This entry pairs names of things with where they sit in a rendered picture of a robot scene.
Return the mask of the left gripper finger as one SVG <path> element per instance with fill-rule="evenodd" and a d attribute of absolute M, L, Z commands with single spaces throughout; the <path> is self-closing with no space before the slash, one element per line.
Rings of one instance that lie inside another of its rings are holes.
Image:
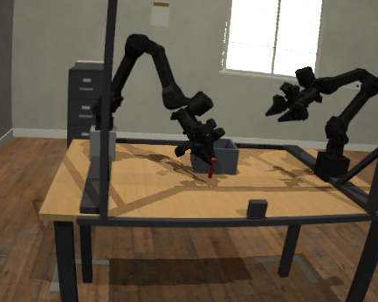
<path fill-rule="evenodd" d="M 213 144 L 214 144 L 214 141 L 215 141 L 215 140 L 216 140 L 216 139 L 209 141 L 209 142 L 204 146 L 204 149 L 205 149 L 205 151 L 206 151 L 206 153 L 208 154 L 208 156 L 209 156 L 210 159 L 211 159 L 211 158 L 215 158 L 215 159 L 216 159 L 215 154 L 214 154 L 214 148 L 213 148 Z"/>
<path fill-rule="evenodd" d="M 212 165 L 212 162 L 204 149 L 204 144 L 197 146 L 190 154 L 194 154 L 209 165 Z"/>

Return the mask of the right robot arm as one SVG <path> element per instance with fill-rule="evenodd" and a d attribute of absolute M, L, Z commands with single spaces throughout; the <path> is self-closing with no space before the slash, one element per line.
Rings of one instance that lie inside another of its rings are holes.
<path fill-rule="evenodd" d="M 302 68 L 297 69 L 295 75 L 299 86 L 304 87 L 302 91 L 307 94 L 310 103 L 314 101 L 321 103 L 323 97 L 320 96 L 320 93 L 331 94 L 337 91 L 341 86 L 353 83 L 357 80 L 361 82 L 361 90 L 346 109 L 340 116 L 332 116 L 325 126 L 326 137 L 329 139 L 326 145 L 326 155 L 331 158 L 344 158 L 344 156 L 342 156 L 344 144 L 347 144 L 349 141 L 346 135 L 348 124 L 361 110 L 368 99 L 378 93 L 378 78 L 365 69 L 357 68 L 351 72 L 346 72 L 335 77 L 316 79 L 311 66 Z M 285 98 L 291 97 L 293 102 L 295 102 L 302 94 L 299 92 L 299 86 L 285 82 L 280 87 L 280 90 L 284 92 Z"/>

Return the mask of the red cylinder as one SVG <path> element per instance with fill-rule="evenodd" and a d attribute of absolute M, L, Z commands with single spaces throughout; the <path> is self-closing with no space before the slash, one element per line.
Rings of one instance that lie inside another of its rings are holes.
<path fill-rule="evenodd" d="M 212 178 L 213 170 L 214 170 L 214 166 L 215 166 L 215 161 L 216 161 L 215 158 L 211 158 L 212 165 L 210 165 L 210 170 L 209 170 L 209 175 L 208 175 L 209 178 Z"/>

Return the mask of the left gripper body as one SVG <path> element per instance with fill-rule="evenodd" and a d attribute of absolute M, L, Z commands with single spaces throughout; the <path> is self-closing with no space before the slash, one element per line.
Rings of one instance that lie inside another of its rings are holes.
<path fill-rule="evenodd" d="M 192 120 L 191 122 L 189 122 L 185 126 L 183 126 L 183 128 L 182 128 L 183 132 L 182 133 L 183 133 L 183 135 L 186 134 L 188 136 L 189 141 L 185 141 L 185 142 L 180 143 L 178 145 L 178 147 L 175 149 L 175 155 L 177 157 L 184 155 L 186 150 L 190 149 L 191 151 L 193 151 L 197 146 L 202 145 L 203 143 L 204 143 L 204 146 L 205 146 L 209 141 L 214 140 L 215 137 L 216 137 L 215 139 L 217 141 L 225 134 L 224 130 L 219 127 L 217 129 L 214 129 L 215 132 L 209 133 L 208 134 L 209 136 L 208 135 L 197 136 L 197 139 L 194 140 L 192 135 L 191 135 L 189 126 L 194 125 L 194 127 L 196 127 L 196 126 L 198 126 L 198 122 L 200 122 L 200 121 Z M 184 151 L 184 152 L 182 153 L 182 151 Z"/>

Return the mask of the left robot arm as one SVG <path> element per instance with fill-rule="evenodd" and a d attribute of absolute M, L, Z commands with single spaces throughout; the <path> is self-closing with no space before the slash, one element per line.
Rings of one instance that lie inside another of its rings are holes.
<path fill-rule="evenodd" d="M 184 110 L 181 108 L 177 112 L 173 112 L 170 118 L 171 120 L 178 119 L 180 125 L 183 127 L 192 120 L 196 120 L 195 116 L 202 116 L 214 106 L 212 100 L 204 94 L 203 91 L 198 92 L 190 100 L 185 100 L 188 97 L 184 96 L 181 88 L 175 82 L 164 47 L 148 39 L 146 35 L 132 34 L 127 38 L 125 55 L 112 81 L 109 131 L 112 131 L 113 128 L 112 114 L 115 113 L 116 108 L 118 108 L 124 100 L 124 98 L 121 97 L 121 90 L 125 85 L 137 58 L 144 52 L 152 55 L 155 63 L 156 71 L 158 72 L 162 83 L 163 105 L 169 110 L 186 106 Z M 95 130 L 100 130 L 101 101 L 102 95 L 100 96 L 98 103 L 92 108 L 93 114 L 96 114 Z M 198 122 L 198 126 L 194 127 L 194 125 L 191 125 L 189 127 L 191 135 L 195 140 L 197 139 L 197 136 L 205 136 L 209 133 L 215 132 L 214 128 L 216 127 L 216 122 L 213 119 L 209 119 L 206 120 L 205 124 L 200 121 Z"/>

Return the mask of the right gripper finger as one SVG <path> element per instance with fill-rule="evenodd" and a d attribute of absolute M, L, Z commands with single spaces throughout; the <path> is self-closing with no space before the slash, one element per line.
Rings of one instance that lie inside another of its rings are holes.
<path fill-rule="evenodd" d="M 291 105 L 290 110 L 278 118 L 278 122 L 301 120 L 299 111 L 295 105 Z"/>
<path fill-rule="evenodd" d="M 265 113 L 265 116 L 271 116 L 274 114 L 282 113 L 278 100 L 273 98 L 273 105 L 270 109 Z"/>

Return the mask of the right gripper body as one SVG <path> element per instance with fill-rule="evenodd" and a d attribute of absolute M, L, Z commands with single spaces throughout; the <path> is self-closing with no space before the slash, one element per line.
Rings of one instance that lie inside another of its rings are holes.
<path fill-rule="evenodd" d="M 273 96 L 273 98 L 278 99 L 278 103 L 280 105 L 282 112 L 286 111 L 287 108 L 290 109 L 291 105 L 297 106 L 301 120 L 306 120 L 308 118 L 308 115 L 309 115 L 308 112 L 307 112 L 307 108 L 309 107 L 308 105 L 310 104 L 310 100 L 309 100 L 309 98 L 308 98 L 308 96 L 305 92 L 303 92 L 303 91 L 301 91 L 301 92 L 302 92 L 302 94 L 299 97 L 299 99 L 296 100 L 297 102 L 295 101 L 296 102 L 295 104 L 294 104 L 291 97 L 286 97 L 287 101 L 285 101 L 285 98 L 283 96 L 280 96 L 280 95 L 275 95 L 275 96 Z M 302 102 L 302 103 L 298 103 L 298 101 Z M 306 106 L 303 105 L 303 103 L 305 103 Z M 282 106 L 285 106 L 285 107 L 282 107 Z"/>

